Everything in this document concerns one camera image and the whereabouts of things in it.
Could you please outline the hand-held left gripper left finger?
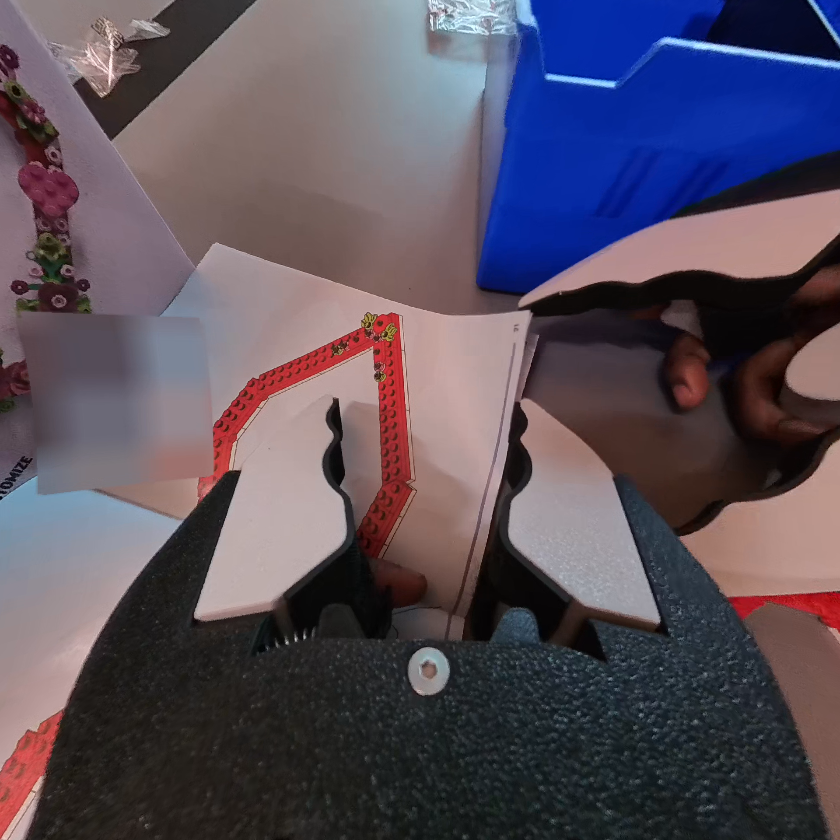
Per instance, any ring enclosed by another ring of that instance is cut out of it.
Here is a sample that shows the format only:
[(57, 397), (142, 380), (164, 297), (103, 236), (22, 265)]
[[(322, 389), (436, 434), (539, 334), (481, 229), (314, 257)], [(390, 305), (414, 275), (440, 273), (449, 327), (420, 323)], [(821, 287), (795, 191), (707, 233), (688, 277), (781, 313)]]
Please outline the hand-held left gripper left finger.
[(343, 499), (322, 461), (331, 395), (270, 398), (237, 442), (238, 483), (194, 616), (212, 621), (268, 611), (343, 544)]

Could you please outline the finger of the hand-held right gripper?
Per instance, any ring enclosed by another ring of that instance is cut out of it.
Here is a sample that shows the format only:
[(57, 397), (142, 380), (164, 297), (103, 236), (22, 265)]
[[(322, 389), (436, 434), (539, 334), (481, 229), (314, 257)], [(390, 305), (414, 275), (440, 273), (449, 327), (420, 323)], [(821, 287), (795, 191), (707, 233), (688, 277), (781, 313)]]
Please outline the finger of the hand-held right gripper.
[(570, 316), (674, 300), (728, 310), (770, 307), (838, 263), (838, 236), (838, 190), (669, 219), (542, 283), (518, 308)]
[(782, 466), (765, 489), (711, 505), (680, 531), (724, 592), (838, 590), (838, 434), (796, 449)]

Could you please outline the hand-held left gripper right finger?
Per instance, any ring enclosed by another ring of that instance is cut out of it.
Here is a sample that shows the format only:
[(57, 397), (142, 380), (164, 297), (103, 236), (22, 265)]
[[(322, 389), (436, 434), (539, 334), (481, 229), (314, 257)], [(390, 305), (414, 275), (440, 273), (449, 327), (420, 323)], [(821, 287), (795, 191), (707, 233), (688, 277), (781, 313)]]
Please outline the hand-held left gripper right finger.
[(541, 406), (514, 409), (469, 634), (488, 640), (523, 607), (542, 640), (576, 640), (587, 620), (655, 631), (660, 614), (613, 473)]

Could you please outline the red brick heart frame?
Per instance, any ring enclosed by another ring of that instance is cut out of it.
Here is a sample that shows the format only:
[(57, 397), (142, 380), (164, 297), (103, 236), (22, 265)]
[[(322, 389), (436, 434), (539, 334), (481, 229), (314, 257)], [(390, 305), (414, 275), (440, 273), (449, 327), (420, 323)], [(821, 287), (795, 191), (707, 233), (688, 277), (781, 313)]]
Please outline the red brick heart frame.
[(801, 613), (817, 616), (819, 620), (839, 635), (839, 592), (825, 591), (788, 595), (747, 595), (729, 597), (729, 602), (742, 620), (768, 604), (784, 606)]

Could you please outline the blue plastic bin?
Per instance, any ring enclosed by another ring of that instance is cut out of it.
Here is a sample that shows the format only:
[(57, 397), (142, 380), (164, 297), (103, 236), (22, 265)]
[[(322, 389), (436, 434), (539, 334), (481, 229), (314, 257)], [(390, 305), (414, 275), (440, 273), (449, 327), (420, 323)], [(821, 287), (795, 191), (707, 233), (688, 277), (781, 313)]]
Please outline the blue plastic bin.
[(838, 151), (838, 2), (516, 2), (490, 40), (479, 287), (525, 293)]

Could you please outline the white instruction booklet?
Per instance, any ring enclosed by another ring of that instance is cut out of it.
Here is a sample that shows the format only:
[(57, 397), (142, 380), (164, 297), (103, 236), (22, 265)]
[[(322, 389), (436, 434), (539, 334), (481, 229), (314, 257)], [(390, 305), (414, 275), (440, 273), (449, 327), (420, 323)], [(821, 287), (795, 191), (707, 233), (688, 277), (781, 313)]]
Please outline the white instruction booklet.
[[(363, 551), (425, 574), (392, 636), (460, 639), (487, 544), (528, 336), (522, 313), (445, 316), (214, 245), (167, 317), (200, 319), (222, 468), (253, 468), (245, 500), (299, 481), (263, 466), (302, 444), (293, 418), (339, 401), (343, 483)], [(119, 598), (201, 492), (176, 481), (174, 517), (90, 490), (10, 495), (2, 484), (2, 838), (24, 838), (84, 659)]]

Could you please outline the grey desk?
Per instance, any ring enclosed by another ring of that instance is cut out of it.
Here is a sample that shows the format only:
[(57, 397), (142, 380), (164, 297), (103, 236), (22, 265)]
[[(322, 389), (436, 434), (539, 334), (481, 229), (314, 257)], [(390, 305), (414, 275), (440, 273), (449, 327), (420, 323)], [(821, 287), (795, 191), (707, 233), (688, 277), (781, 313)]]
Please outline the grey desk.
[[(166, 94), (130, 158), (148, 174), (179, 233), (186, 200), (213, 236), (206, 267), (175, 302), (206, 324), (216, 404), (259, 364), (326, 338), (348, 317), (293, 291), (338, 298), (466, 302), (478, 211), (479, 100), (449, 93), (421, 37), (340, 33), (320, 46), (314, 13), (297, 35), (257, 25), (212, 58), (245, 68), (217, 93), (197, 70), (200, 129), (173, 151), (140, 141), (174, 116)], [(233, 81), (268, 101), (258, 135), (234, 116)], [(418, 642), (327, 638), (259, 650), (262, 615), (206, 626), (186, 616), (245, 477), (209, 501), (143, 570), (94, 647), (49, 766), (37, 831), (82, 837), (676, 837), (733, 835), (736, 821), (772, 837), (826, 835), (806, 752), (748, 628), (629, 479), (606, 489), (641, 539), (664, 628), (587, 618), (571, 647), (507, 639), (443, 642), (452, 671), (422, 698), (407, 667)]]

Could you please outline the person's right hand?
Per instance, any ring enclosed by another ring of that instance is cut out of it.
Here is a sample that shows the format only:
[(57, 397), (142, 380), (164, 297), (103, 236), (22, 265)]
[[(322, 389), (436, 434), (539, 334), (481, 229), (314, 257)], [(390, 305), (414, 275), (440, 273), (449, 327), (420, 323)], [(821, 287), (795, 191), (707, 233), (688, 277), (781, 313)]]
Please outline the person's right hand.
[[(730, 405), (733, 422), (746, 437), (780, 445), (797, 445), (833, 431), (837, 424), (813, 423), (785, 411), (779, 404), (788, 364), (803, 340), (772, 342), (740, 363), (732, 377)], [(711, 360), (703, 342), (689, 333), (678, 336), (665, 356), (665, 383), (680, 411), (702, 404), (710, 390)]]

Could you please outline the person's left hand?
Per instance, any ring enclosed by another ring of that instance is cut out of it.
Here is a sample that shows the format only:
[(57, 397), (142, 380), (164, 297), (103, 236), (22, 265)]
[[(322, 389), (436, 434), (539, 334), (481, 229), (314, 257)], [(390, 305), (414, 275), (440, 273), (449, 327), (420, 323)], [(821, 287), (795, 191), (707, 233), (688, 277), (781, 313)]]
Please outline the person's left hand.
[(390, 595), (394, 608), (414, 606), (425, 597), (425, 575), (382, 559), (370, 559), (370, 566), (377, 589)]

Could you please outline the white and yellow set box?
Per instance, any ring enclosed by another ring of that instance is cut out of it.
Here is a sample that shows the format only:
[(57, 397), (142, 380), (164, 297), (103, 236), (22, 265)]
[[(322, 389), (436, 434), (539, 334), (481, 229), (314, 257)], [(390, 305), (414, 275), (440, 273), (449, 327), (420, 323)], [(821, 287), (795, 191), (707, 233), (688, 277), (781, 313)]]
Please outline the white and yellow set box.
[(2, 498), (34, 478), (18, 315), (158, 315), (193, 263), (14, 2), (2, 2)]

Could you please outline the clear plastic wrapper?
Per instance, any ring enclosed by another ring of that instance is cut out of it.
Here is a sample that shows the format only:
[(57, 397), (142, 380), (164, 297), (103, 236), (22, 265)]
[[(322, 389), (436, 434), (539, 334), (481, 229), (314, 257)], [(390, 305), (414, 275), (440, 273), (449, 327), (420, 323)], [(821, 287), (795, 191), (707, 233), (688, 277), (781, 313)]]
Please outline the clear plastic wrapper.
[(71, 84), (84, 80), (100, 98), (107, 97), (122, 77), (140, 70), (139, 51), (131, 45), (168, 36), (171, 30), (153, 20), (132, 19), (123, 32), (100, 16), (89, 27), (82, 46), (48, 42)]

